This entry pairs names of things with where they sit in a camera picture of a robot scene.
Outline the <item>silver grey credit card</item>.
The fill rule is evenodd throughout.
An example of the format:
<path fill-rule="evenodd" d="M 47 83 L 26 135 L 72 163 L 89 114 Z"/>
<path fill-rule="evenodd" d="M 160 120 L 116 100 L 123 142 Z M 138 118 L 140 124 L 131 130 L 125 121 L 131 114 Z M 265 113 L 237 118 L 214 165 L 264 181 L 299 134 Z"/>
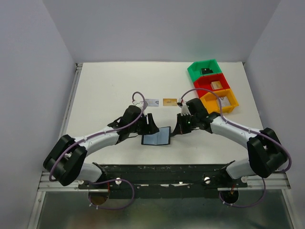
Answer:
<path fill-rule="evenodd" d="M 158 107 L 159 100 L 158 99 L 146 99 L 145 100 L 148 107 Z"/>

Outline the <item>gold credit card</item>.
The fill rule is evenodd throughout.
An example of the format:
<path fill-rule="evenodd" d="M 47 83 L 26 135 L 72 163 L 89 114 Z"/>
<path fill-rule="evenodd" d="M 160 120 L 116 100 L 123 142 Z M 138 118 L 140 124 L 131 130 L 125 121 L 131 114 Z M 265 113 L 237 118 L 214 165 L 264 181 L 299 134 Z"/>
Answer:
<path fill-rule="evenodd" d="M 163 98 L 163 106 L 177 106 L 176 98 Z"/>

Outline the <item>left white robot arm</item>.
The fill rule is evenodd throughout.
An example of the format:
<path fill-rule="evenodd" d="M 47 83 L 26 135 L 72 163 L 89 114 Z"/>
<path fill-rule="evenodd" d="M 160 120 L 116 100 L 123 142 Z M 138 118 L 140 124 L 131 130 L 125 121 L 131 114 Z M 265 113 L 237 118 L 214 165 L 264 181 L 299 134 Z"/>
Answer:
<path fill-rule="evenodd" d="M 130 105 L 124 114 L 102 130 L 83 137 L 63 135 L 43 162 L 50 181 L 67 186 L 73 181 L 99 182 L 103 169 L 96 163 L 85 163 L 92 153 L 128 139 L 130 134 L 153 135 L 159 132 L 152 114 L 144 114 L 140 106 Z"/>

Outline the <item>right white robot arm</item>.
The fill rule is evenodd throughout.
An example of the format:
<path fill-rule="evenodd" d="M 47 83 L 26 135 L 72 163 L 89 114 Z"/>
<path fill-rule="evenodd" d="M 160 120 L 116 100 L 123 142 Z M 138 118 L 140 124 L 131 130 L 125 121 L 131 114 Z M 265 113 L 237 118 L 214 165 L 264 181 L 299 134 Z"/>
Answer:
<path fill-rule="evenodd" d="M 246 159 L 233 161 L 223 168 L 224 177 L 239 179 L 244 176 L 258 175 L 267 178 L 288 160 L 287 154 L 280 147 L 279 139 L 272 129 L 252 130 L 246 126 L 225 121 L 218 112 L 208 113 L 198 98 L 179 102 L 178 105 L 181 112 L 177 114 L 177 123 L 171 133 L 172 136 L 184 135 L 200 129 L 226 137 L 247 150 Z"/>

